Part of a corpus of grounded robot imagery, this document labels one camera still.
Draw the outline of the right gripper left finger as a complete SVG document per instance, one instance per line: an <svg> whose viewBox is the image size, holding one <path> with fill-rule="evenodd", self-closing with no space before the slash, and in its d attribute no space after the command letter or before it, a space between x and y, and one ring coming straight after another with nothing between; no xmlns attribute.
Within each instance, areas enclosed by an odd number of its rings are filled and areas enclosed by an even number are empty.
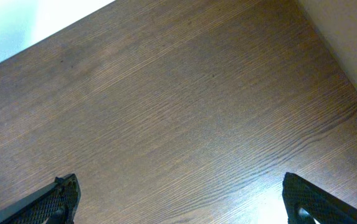
<svg viewBox="0 0 357 224"><path fill-rule="evenodd" d="M54 181L0 210L0 224L74 224L81 197L75 174Z"/></svg>

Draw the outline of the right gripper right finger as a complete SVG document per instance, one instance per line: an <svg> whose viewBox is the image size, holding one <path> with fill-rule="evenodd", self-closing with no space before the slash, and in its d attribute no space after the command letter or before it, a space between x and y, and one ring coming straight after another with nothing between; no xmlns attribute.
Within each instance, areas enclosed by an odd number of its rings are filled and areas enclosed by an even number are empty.
<svg viewBox="0 0 357 224"><path fill-rule="evenodd" d="M285 174L282 197L289 224L357 224L356 208L297 174L290 172Z"/></svg>

